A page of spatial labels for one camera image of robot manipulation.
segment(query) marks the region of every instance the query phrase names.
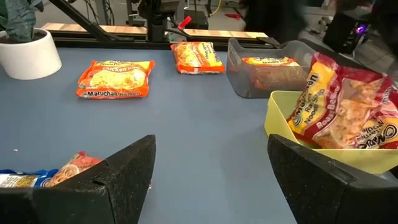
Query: clear plastic bin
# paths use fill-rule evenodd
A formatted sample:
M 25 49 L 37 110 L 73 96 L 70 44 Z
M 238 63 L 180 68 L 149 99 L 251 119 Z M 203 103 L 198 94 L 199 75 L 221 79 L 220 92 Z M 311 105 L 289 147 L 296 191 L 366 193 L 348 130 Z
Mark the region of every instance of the clear plastic bin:
M 268 111 L 264 128 L 267 135 L 279 134 L 310 149 L 313 145 L 297 140 L 286 119 L 295 109 L 299 91 L 274 91 L 268 101 Z M 352 167 L 382 174 L 398 166 L 398 149 L 314 149 L 315 151 Z
M 282 49 L 244 49 L 232 38 L 228 43 L 226 75 L 235 93 L 243 98 L 268 98 L 274 90 L 302 91 L 314 53 L 312 48 L 298 40 L 290 41 Z M 245 57 L 293 58 L 302 70 L 291 66 L 250 65 L 242 61 Z M 255 84 L 258 74 L 262 74 L 261 82 L 265 84 L 261 88 Z

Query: maruchan ramen package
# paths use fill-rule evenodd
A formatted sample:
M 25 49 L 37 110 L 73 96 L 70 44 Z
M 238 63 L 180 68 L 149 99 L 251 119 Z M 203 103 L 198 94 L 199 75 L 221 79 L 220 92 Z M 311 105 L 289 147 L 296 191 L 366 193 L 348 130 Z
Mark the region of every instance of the maruchan ramen package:
M 398 149 L 398 91 L 392 90 L 389 99 L 362 127 L 356 137 L 359 149 Z
M 45 187 L 58 169 L 39 170 L 36 172 L 16 172 L 0 170 L 0 188 L 6 187 Z
M 78 81 L 76 94 L 86 99 L 140 98 L 148 95 L 154 61 L 93 61 Z
M 171 45 L 177 70 L 186 74 L 221 73 L 225 67 L 210 42 L 180 42 Z
M 292 58 L 247 57 L 242 60 L 255 65 L 250 79 L 256 88 L 302 90 L 305 87 L 307 73 Z
M 356 148 L 364 142 L 359 139 L 364 125 L 371 118 L 377 120 L 391 91 L 391 78 L 339 66 L 333 59 L 316 53 L 307 86 L 288 119 L 289 127 L 298 139 L 322 148 Z
M 53 187 L 74 175 L 77 175 L 90 167 L 100 163 L 102 159 L 87 156 L 85 152 L 76 154 L 67 164 L 65 164 L 44 186 Z

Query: purple light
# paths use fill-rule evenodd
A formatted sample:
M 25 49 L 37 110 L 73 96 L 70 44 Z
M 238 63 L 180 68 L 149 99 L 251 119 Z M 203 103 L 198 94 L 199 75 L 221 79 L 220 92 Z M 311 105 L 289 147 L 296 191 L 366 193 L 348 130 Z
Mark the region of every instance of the purple light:
M 355 29 L 355 33 L 358 35 L 364 34 L 366 32 L 366 25 L 360 25 L 358 28 Z

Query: gray plastic bin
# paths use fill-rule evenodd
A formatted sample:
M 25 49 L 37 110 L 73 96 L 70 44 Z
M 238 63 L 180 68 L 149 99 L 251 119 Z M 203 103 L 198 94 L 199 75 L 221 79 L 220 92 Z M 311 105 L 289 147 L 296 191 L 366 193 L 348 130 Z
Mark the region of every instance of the gray plastic bin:
M 298 40 L 290 41 L 282 49 L 244 49 L 232 38 L 228 43 L 226 75 L 235 93 L 243 98 L 268 98 L 274 90 L 301 91 L 305 87 L 314 53 L 312 48 Z M 245 57 L 293 58 L 302 69 L 291 66 L 251 65 L 242 61 Z M 262 77 L 261 88 L 255 84 L 259 74 Z

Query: yellow plastic bin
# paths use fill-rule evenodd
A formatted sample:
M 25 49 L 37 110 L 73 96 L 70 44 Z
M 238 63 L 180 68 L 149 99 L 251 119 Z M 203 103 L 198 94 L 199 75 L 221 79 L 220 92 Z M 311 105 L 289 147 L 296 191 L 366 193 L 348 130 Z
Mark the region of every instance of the yellow plastic bin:
M 279 134 L 310 149 L 314 145 L 297 140 L 286 119 L 293 112 L 301 92 L 273 91 L 268 101 L 264 128 L 267 135 Z M 382 174 L 398 166 L 398 149 L 314 149 L 337 161 L 371 174 Z

